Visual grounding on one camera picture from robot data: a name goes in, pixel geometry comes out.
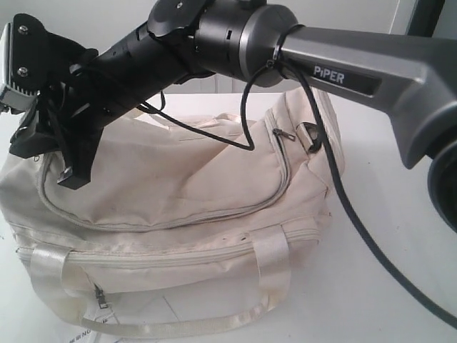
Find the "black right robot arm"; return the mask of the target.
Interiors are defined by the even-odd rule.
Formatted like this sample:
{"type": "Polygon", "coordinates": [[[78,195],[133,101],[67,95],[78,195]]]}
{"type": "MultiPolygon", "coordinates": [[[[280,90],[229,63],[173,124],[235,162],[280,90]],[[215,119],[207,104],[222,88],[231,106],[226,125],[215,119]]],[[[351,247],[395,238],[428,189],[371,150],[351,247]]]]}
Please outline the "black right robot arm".
{"type": "Polygon", "coordinates": [[[456,41],[312,28],[266,1],[158,1],[148,19],[104,52],[17,14],[1,36],[1,108],[24,114],[9,151],[59,151],[61,183],[78,189],[102,131],[173,84],[214,74],[269,87],[282,79],[389,117],[403,165],[424,157],[431,201],[456,226],[456,41]]]}

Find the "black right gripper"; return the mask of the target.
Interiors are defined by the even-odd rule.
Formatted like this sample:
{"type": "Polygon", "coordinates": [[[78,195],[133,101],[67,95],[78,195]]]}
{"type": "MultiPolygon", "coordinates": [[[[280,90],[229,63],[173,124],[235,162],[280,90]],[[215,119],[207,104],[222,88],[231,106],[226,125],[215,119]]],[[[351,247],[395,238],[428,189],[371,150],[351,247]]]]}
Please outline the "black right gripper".
{"type": "Polygon", "coordinates": [[[106,71],[74,71],[53,80],[26,112],[10,138],[9,153],[22,159],[61,150],[57,183],[77,190],[91,181],[91,168],[105,126],[121,116],[121,82],[106,71]]]}

